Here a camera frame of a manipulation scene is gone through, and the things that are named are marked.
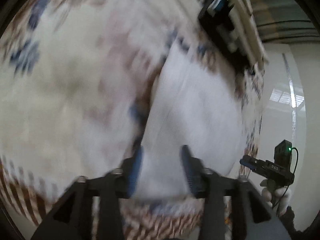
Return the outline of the white gloved right hand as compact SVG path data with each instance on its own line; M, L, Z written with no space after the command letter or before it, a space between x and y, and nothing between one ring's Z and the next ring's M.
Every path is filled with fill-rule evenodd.
M267 179L261 181L260 186L263 188L261 196L267 204L274 209L278 217L284 215L289 206L292 191L289 187L280 187L273 193L267 187Z

